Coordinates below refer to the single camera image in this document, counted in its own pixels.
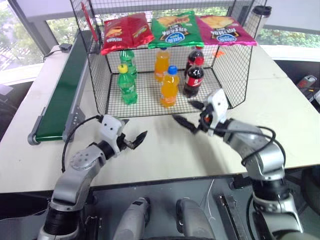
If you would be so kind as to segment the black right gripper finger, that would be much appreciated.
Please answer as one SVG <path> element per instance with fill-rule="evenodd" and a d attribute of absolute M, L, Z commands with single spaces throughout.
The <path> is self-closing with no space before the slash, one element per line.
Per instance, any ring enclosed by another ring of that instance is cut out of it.
<path fill-rule="evenodd" d="M 177 114 L 172 115 L 172 117 L 179 125 L 188 129 L 192 134 L 196 134 L 198 132 L 199 129 L 192 122 L 189 122 L 185 117 Z"/>
<path fill-rule="evenodd" d="M 198 110 L 202 110 L 205 107 L 204 103 L 198 100 L 190 100 L 188 103 Z"/>

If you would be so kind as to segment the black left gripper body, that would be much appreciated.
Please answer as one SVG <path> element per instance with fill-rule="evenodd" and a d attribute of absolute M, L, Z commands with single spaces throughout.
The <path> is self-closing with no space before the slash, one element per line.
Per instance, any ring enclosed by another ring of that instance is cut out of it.
<path fill-rule="evenodd" d="M 124 133 L 121 133 L 121 135 L 117 137 L 116 144 L 120 151 L 123 151 L 126 148 L 134 149 L 134 144 L 129 140 L 126 140 L 126 135 Z"/>

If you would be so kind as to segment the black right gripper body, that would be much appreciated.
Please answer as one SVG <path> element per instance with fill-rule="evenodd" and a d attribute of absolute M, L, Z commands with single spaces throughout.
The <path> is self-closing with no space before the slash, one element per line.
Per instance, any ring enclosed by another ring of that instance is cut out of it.
<path fill-rule="evenodd" d="M 204 133 L 207 133 L 208 130 L 211 127 L 211 123 L 213 121 L 213 106 L 211 104 L 205 106 L 204 104 L 201 104 L 199 106 L 199 109 L 201 110 L 201 113 L 199 115 L 199 125 L 198 129 L 203 131 Z"/>

